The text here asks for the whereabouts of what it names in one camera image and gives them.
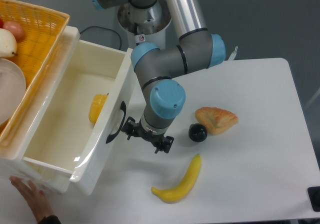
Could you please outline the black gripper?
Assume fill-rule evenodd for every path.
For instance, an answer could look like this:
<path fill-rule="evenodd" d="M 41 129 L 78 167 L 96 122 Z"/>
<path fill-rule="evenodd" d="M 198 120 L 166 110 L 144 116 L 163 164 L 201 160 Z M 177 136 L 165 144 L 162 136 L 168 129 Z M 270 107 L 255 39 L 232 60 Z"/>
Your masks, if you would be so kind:
<path fill-rule="evenodd" d="M 127 135 L 129 141 L 131 137 L 142 138 L 146 142 L 151 143 L 155 147 L 155 154 L 164 152 L 168 154 L 174 142 L 172 136 L 164 137 L 163 134 L 154 134 L 151 129 L 145 130 L 142 124 L 136 123 L 135 119 L 129 116 L 122 126 L 121 131 Z"/>

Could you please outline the dark sleeved forearm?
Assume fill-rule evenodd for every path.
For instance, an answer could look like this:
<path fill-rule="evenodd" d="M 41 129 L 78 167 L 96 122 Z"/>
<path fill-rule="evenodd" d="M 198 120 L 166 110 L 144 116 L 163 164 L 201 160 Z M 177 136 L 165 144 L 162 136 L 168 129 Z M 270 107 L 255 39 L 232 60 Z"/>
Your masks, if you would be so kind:
<path fill-rule="evenodd" d="M 50 215 L 43 217 L 38 224 L 61 224 L 61 221 L 56 215 Z"/>

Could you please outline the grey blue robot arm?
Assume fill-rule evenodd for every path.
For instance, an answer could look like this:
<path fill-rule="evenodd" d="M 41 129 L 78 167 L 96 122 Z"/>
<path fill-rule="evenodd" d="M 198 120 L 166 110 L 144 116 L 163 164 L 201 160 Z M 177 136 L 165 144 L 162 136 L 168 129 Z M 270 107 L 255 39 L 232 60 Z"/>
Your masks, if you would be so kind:
<path fill-rule="evenodd" d="M 124 117 L 121 131 L 168 153 L 174 138 L 165 132 L 181 112 L 185 90 L 176 77 L 221 64 L 224 41 L 208 31 L 198 0 L 91 0 L 97 9 L 119 6 L 118 22 L 138 38 L 131 53 L 146 106 L 139 122 Z"/>

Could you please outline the human hand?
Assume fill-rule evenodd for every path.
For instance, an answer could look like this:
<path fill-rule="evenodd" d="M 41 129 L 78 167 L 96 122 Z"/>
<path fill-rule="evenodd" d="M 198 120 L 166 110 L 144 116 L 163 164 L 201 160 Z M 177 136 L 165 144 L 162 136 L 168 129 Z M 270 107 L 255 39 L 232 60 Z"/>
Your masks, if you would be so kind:
<path fill-rule="evenodd" d="M 27 184 L 16 176 L 10 176 L 9 180 L 27 202 L 37 223 L 44 218 L 55 215 L 44 192 L 39 190 L 31 180 L 28 180 Z"/>

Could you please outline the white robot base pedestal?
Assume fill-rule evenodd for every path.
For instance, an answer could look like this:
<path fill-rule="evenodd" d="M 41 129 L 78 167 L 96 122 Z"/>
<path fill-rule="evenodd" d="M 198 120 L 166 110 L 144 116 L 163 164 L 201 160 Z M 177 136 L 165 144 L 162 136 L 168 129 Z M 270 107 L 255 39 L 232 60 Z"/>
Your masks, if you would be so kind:
<path fill-rule="evenodd" d="M 139 9 L 126 3 L 120 6 L 117 18 L 125 30 L 128 47 L 134 49 L 143 42 L 166 48 L 166 30 L 171 23 L 171 15 L 165 0 L 157 0 L 150 8 Z"/>

